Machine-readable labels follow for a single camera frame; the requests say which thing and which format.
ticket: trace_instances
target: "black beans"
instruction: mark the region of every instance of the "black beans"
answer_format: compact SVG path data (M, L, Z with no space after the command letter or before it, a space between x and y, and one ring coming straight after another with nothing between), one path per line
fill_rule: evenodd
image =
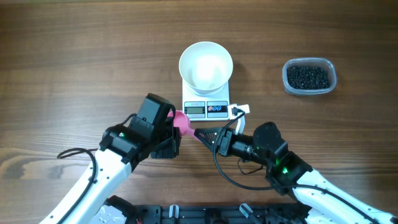
M299 90L319 90L331 85L326 70L311 66L287 68L287 81L291 87Z

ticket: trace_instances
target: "white scale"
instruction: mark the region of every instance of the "white scale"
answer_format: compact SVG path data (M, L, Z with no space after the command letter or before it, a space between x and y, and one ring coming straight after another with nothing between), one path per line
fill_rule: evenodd
M191 121L228 120L228 105L228 82L210 95L201 95L182 82L182 109Z

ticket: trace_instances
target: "bowl of black beans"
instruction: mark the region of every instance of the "bowl of black beans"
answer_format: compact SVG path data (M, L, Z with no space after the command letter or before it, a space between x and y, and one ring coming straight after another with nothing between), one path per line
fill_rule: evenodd
M318 95L332 91L336 70L325 58L295 58L283 67L285 91L291 95Z

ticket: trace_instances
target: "wooden table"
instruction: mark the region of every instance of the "wooden table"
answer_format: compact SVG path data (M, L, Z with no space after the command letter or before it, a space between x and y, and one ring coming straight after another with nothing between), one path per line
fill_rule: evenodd
M275 122L289 149L349 194L398 215L398 7L393 1L148 1L0 6L0 223L37 223L81 176L103 131L147 93L182 107L178 60L209 40L234 60L231 102L249 104L246 134ZM285 93L282 67L325 57L327 95ZM193 127L225 122L193 123ZM240 183L237 158L220 158ZM255 167L248 165L247 170ZM115 194L133 204L291 202L239 189L209 151L184 138L173 160L147 159Z

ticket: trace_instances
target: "wood grain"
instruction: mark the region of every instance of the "wood grain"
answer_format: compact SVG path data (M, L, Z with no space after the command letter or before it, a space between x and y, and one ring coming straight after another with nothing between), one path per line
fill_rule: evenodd
M397 215L397 11L395 1L0 6L0 223L41 221L89 163L86 156L55 156L96 147L103 131L136 112L147 93L180 109L178 60L203 40L223 45L234 60L230 98L251 106L246 134L275 122L289 149L326 178ZM295 57L330 59L335 91L286 94L282 67ZM240 183L268 185L263 172L242 177L236 158L220 163ZM135 204L291 202L227 183L192 138L183 139L176 159L142 162L115 194Z

